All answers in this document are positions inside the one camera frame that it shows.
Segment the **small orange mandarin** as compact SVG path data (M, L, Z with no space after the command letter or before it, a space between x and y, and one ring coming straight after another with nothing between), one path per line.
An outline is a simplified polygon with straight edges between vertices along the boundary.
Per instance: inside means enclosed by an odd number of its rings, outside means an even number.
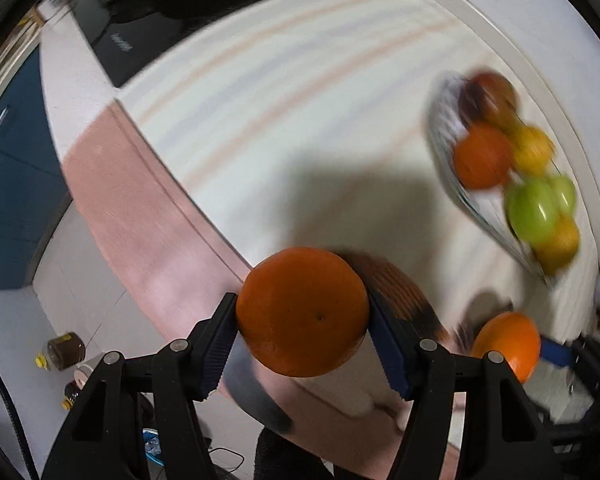
M482 358L500 352L524 384L532 376L541 353L541 336L535 322L520 312L504 312L491 318L475 338L470 355Z

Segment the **green apple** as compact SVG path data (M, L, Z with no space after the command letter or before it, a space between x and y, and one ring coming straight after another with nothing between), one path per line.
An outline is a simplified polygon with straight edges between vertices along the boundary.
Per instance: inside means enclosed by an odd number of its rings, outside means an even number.
M548 179L561 214L572 217L577 207L577 188L565 174L554 174Z
M554 233L558 206L547 180L528 178L509 185L504 193L507 222L518 240L536 246Z

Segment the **speckled yellow-green pear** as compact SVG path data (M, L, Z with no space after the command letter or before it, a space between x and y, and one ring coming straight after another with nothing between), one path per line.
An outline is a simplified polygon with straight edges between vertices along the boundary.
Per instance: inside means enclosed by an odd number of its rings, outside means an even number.
M544 176L555 153L548 135L538 127L522 126L510 138L516 173L524 177Z

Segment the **dark red-orange fruit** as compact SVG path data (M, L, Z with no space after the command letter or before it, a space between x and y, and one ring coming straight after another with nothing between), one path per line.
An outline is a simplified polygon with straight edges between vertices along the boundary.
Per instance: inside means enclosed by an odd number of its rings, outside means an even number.
M457 179L471 191L504 185L513 163L512 142L505 133L486 122L471 125L453 152Z

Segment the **large orange mandarin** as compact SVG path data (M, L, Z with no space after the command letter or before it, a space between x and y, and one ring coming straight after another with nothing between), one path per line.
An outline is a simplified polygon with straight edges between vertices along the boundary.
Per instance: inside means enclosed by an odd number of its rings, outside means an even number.
M242 339L263 366L316 377L352 356L366 333L370 303L352 268L326 249L293 247L255 266L238 294Z

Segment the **red-green mango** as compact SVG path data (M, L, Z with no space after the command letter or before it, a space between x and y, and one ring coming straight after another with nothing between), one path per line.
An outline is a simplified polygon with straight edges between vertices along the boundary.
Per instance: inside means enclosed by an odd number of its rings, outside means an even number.
M487 122L511 133L520 126L517 91L506 77L494 70L480 70L465 81L460 89L458 112L466 127Z

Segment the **brown jar on floor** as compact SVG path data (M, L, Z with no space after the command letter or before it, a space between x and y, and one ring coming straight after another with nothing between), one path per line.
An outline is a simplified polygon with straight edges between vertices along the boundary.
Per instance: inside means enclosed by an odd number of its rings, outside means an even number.
M86 347L75 332L57 336L44 344L34 358L35 365L42 370L66 370L85 359Z

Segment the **blue kitchen cabinet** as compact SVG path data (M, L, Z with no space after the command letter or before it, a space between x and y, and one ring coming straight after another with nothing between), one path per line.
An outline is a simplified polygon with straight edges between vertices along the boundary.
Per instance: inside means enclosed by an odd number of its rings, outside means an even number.
M34 49L0 97L0 290L31 283L70 200Z

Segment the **oval floral ceramic plate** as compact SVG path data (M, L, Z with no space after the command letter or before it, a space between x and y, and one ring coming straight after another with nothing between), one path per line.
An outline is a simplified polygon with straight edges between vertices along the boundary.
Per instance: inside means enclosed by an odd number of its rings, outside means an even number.
M434 92L429 144L451 195L544 282L577 257L578 190L556 165L556 145L519 115L513 84L496 70L450 73Z

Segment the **striped cat tablecloth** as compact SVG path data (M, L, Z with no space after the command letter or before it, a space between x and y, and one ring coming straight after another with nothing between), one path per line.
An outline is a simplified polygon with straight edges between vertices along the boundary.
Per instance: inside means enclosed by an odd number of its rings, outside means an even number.
M573 266L531 275L443 184L428 140L434 96L486 66L517 89L570 171L576 133L539 74L465 0L262 0L194 32L115 86L102 41L129 58L129 25L97 10L44 27L45 104L62 171L95 243L166 339L208 318L284 248L350 248L412 278L443 326L472 300L511 301L558 341L592 325L590 218Z

